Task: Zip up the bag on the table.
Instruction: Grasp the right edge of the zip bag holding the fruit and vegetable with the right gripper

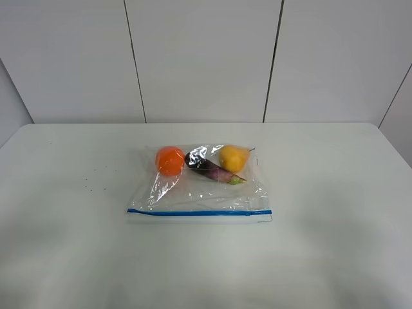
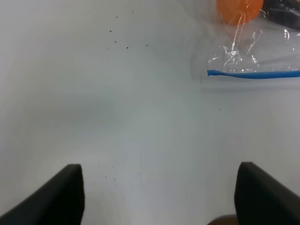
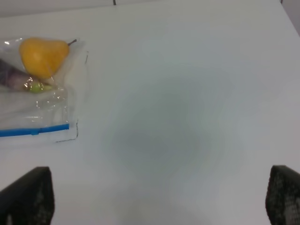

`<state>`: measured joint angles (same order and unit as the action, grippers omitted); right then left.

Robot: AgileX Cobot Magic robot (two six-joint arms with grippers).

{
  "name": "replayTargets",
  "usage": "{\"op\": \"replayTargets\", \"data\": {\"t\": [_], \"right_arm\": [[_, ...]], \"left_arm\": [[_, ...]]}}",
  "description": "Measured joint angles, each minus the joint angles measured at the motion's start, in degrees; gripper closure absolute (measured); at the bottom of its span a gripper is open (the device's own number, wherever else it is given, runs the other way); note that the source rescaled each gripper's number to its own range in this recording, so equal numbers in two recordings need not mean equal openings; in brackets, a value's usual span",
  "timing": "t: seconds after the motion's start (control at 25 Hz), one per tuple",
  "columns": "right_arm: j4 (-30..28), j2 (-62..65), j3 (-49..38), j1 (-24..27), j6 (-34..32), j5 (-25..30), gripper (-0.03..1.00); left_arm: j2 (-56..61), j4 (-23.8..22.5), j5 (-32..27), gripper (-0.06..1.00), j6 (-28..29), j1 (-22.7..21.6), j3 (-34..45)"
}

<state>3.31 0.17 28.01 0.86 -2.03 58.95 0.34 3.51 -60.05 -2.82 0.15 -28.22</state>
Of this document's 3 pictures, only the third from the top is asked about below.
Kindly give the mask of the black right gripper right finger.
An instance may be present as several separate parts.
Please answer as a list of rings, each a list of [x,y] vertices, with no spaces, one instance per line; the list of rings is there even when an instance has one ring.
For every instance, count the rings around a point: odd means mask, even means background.
[[[272,166],[265,208],[272,225],[300,224],[300,174],[298,172],[285,165]]]

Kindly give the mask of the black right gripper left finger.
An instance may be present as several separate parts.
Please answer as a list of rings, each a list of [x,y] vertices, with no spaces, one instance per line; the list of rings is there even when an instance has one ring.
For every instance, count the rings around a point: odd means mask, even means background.
[[[2,225],[49,225],[55,211],[52,173],[36,167],[0,191]]]

